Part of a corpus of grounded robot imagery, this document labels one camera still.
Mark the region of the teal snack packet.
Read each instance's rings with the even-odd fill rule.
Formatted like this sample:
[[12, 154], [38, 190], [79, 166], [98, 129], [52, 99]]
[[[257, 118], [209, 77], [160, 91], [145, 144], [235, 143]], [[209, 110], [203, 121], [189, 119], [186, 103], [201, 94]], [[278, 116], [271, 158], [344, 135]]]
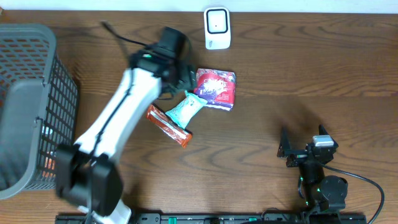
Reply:
[[185, 99], [176, 107], [165, 114], [182, 129], [185, 129], [190, 120], [207, 104], [207, 101], [199, 96], [185, 91]]

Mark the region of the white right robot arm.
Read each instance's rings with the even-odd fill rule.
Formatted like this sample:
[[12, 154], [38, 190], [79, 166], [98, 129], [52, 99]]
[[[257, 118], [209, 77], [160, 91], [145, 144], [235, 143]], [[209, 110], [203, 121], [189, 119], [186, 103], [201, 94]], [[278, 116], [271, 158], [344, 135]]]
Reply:
[[298, 192], [313, 212], [338, 212], [346, 207], [348, 183], [342, 177], [325, 175], [323, 168], [333, 160], [338, 143], [323, 125], [318, 131], [305, 149], [293, 149], [283, 129], [277, 156], [287, 159], [287, 167], [299, 169]]

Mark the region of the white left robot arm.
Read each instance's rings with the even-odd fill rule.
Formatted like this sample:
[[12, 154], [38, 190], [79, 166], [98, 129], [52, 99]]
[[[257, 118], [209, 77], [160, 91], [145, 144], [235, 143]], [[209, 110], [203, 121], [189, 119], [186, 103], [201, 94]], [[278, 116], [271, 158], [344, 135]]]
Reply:
[[192, 139], [153, 105], [163, 94], [196, 87], [191, 54], [188, 37], [165, 27], [157, 43], [130, 56], [118, 89], [90, 128], [74, 144], [58, 145], [56, 194], [83, 209], [82, 223], [129, 222], [132, 211], [121, 199], [123, 183], [117, 164], [142, 115], [182, 147]]

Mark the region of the orange snack bar wrapper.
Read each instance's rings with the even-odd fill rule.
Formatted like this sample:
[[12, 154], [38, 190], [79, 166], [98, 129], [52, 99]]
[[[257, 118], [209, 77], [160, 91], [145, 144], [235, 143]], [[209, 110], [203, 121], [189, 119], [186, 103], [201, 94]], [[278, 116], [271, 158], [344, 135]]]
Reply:
[[177, 141], [183, 148], [186, 148], [187, 144], [192, 140], [192, 134], [175, 124], [163, 111], [154, 105], [148, 107], [146, 118], [170, 138]]

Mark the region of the purple red snack packet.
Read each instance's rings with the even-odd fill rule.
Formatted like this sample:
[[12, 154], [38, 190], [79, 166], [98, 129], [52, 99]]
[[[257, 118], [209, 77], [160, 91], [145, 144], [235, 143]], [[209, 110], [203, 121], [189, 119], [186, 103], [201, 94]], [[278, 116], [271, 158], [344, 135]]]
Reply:
[[206, 107], [231, 111], [236, 92], [234, 72], [199, 68], [196, 73], [197, 87], [194, 94], [207, 101]]

